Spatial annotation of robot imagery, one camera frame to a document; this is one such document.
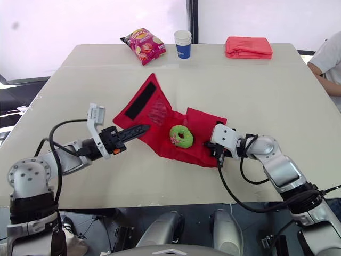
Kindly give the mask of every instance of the paper cup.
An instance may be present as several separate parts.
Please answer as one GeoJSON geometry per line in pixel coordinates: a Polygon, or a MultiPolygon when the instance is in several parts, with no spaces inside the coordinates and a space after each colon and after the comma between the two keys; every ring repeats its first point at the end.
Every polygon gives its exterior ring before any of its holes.
{"type": "Polygon", "coordinates": [[[177,55],[181,59],[188,59],[191,55],[192,34],[187,30],[174,33],[177,55]]]}

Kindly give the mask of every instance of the white table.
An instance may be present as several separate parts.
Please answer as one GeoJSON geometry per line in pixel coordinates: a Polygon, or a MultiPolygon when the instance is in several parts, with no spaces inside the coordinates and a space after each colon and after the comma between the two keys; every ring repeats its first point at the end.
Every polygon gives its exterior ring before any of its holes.
{"type": "MultiPolygon", "coordinates": [[[[273,44],[272,60],[235,60],[223,45],[193,45],[181,60],[174,45],[142,67],[125,45],[79,45],[51,77],[0,148],[0,205],[9,204],[9,167],[32,156],[42,137],[57,123],[86,118],[88,105],[106,106],[105,126],[155,72],[174,110],[187,107],[226,117],[241,134],[268,134],[280,143],[308,180],[320,188],[341,182],[341,115],[290,44],[273,44]]],[[[65,125],[55,140],[88,138],[83,123],[65,125]]],[[[129,207],[232,202],[217,169],[157,156],[140,140],[108,161],[64,177],[60,207],[129,207]]],[[[245,161],[246,175],[261,180],[257,161],[245,161]]],[[[224,175],[243,201],[280,199],[272,185],[253,186],[239,172],[239,161],[226,159],[224,175]]],[[[329,197],[341,196],[337,190],[329,197]]]]}

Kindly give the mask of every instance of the person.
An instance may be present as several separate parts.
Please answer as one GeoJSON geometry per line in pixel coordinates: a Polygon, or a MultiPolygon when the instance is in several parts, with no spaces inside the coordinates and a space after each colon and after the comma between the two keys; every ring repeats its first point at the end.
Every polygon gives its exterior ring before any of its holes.
{"type": "Polygon", "coordinates": [[[307,65],[341,111],[341,31],[325,41],[307,65]]]}

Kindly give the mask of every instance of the chip bag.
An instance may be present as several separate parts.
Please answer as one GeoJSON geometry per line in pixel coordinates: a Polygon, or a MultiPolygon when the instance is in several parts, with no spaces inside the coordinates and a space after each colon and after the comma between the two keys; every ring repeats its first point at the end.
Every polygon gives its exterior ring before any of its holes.
{"type": "Polygon", "coordinates": [[[142,65],[146,65],[166,52],[164,43],[145,28],[140,28],[126,37],[121,37],[121,41],[135,52],[142,65]]]}

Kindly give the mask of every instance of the green donut toy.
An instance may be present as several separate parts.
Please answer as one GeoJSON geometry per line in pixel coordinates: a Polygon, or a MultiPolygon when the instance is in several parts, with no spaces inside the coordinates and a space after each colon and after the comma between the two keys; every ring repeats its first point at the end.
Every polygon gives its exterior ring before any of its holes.
{"type": "Polygon", "coordinates": [[[193,145],[193,135],[186,126],[175,125],[169,132],[172,143],[181,148],[189,148],[193,145]]]}

